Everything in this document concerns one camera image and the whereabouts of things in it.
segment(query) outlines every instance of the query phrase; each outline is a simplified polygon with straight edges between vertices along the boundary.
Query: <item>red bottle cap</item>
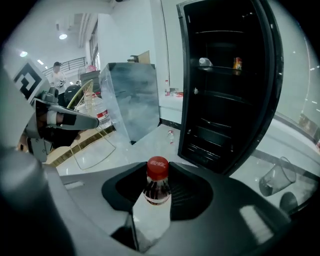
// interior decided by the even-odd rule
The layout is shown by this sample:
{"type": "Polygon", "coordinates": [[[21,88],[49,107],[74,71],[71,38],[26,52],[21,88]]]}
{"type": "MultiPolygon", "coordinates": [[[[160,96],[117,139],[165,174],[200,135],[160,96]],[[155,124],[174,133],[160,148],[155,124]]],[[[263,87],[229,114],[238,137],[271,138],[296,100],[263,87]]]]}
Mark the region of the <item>red bottle cap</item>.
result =
{"type": "Polygon", "coordinates": [[[146,164],[146,174],[153,181],[161,181],[168,177],[169,163],[162,156],[151,157],[146,164]]]}

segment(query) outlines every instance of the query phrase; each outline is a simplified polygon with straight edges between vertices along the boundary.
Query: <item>black cabinet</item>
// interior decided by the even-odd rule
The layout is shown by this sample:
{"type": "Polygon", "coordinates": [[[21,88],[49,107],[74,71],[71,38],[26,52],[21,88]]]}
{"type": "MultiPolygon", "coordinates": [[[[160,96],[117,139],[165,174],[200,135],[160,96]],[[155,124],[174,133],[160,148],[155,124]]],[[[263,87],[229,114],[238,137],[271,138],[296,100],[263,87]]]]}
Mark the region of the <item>black cabinet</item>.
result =
{"type": "Polygon", "coordinates": [[[184,53],[178,155],[229,175],[257,147],[278,104],[277,23],[264,0],[195,0],[177,8],[184,53]]]}

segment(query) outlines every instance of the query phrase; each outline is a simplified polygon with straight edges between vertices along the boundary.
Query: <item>ceiling light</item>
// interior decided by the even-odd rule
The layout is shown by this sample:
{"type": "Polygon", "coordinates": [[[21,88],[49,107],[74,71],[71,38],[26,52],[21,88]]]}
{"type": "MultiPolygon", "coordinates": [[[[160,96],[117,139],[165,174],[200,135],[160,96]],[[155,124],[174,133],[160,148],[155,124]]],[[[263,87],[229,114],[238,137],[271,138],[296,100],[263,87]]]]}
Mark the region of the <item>ceiling light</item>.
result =
{"type": "Polygon", "coordinates": [[[28,55],[28,53],[26,51],[22,51],[20,53],[20,57],[26,57],[28,55]]]}
{"type": "Polygon", "coordinates": [[[63,40],[63,39],[66,39],[68,36],[66,35],[66,34],[61,34],[60,36],[59,36],[59,38],[61,39],[61,40],[63,40]]]}

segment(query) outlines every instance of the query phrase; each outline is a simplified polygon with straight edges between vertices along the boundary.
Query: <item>person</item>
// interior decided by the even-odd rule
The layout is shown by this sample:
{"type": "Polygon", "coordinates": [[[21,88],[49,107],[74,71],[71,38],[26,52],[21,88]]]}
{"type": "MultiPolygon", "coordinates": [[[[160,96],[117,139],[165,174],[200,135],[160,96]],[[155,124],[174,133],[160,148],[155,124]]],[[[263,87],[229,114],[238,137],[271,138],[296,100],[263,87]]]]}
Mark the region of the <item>person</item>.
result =
{"type": "Polygon", "coordinates": [[[65,91],[66,91],[66,75],[60,70],[60,62],[55,62],[53,64],[53,72],[51,74],[51,85],[56,87],[59,91],[58,104],[62,107],[67,107],[65,103],[65,91]]]}

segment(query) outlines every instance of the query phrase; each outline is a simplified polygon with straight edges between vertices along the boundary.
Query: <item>white shirt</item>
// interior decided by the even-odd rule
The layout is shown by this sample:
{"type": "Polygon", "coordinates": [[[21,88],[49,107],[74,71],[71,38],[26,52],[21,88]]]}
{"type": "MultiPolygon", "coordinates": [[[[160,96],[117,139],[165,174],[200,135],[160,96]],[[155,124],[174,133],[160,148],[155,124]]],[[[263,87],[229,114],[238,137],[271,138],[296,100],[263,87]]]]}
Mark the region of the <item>white shirt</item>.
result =
{"type": "Polygon", "coordinates": [[[67,77],[62,71],[59,71],[58,73],[52,72],[51,83],[53,83],[53,86],[59,90],[59,94],[63,94],[67,89],[66,81],[67,77]]]}

